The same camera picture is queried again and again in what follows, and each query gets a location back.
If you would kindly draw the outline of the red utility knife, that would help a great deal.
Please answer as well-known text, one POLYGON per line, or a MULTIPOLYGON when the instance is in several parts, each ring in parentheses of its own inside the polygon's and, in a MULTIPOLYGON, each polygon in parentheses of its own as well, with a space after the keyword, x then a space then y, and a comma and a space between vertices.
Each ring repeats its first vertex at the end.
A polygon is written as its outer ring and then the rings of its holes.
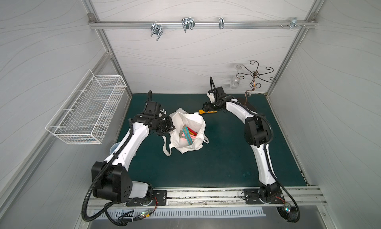
POLYGON ((191 132, 191 133, 197 135, 197 132, 193 131, 192 129, 188 128, 188 130, 189 130, 189 132, 191 132))

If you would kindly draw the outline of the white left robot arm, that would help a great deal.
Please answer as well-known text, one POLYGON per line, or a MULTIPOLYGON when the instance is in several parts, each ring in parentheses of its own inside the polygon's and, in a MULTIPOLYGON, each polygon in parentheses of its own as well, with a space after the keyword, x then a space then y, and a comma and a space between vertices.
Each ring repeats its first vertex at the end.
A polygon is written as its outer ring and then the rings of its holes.
POLYGON ((151 131, 159 136, 175 129, 164 110, 158 114, 137 114, 129 120, 130 129, 118 147, 102 162, 95 162, 91 169, 92 183, 84 197, 81 216, 91 222, 116 204, 130 200, 150 204, 154 198, 152 186, 145 182, 131 180, 128 170, 138 148, 151 131), (108 200, 104 208, 93 216, 87 214, 90 196, 108 200))

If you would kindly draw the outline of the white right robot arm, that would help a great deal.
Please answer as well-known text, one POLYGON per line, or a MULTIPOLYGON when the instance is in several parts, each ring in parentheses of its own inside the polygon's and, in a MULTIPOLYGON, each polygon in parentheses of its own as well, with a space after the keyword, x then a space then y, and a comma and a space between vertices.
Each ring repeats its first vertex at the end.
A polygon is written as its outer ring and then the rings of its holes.
POLYGON ((254 193, 263 204, 271 204, 275 200, 283 204, 277 207, 278 214, 289 223, 300 220, 300 209, 295 199, 277 179, 269 154, 269 144, 273 140, 273 128, 266 117, 240 103, 237 99, 227 97, 214 103, 203 104, 200 114, 211 114, 226 110, 244 123, 244 138, 253 150, 258 172, 260 188, 254 193))

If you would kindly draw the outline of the white printed tote bag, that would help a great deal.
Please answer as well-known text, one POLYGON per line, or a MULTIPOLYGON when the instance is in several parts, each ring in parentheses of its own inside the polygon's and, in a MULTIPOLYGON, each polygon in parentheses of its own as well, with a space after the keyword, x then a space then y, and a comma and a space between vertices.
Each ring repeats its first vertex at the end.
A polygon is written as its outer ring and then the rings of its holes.
POLYGON ((197 151, 203 147, 204 143, 209 143, 209 139, 205 135, 206 122, 199 113, 190 114, 179 108, 169 116, 175 129, 169 132, 169 145, 166 145, 167 139, 163 136, 163 153, 166 156, 169 157, 172 154, 173 148, 184 154, 197 151))

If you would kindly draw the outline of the pink art knife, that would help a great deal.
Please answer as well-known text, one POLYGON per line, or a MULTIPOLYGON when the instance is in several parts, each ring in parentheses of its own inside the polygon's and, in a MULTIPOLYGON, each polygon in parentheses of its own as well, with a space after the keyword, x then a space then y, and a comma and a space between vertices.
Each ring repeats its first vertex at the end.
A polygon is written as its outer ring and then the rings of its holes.
POLYGON ((185 133, 184 133, 182 130, 179 132, 179 137, 180 137, 180 138, 183 138, 183 139, 186 139, 186 138, 187 138, 186 135, 185 135, 185 133))

